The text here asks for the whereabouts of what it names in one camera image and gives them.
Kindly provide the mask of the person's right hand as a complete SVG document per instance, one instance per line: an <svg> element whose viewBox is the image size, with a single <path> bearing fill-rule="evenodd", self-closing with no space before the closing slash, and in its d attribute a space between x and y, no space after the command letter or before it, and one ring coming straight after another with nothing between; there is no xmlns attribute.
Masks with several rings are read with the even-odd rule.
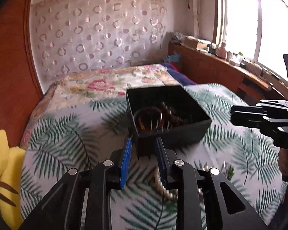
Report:
<svg viewBox="0 0 288 230"><path fill-rule="evenodd" d="M278 152L278 167L282 173L282 180L288 182L288 149L280 149Z"/></svg>

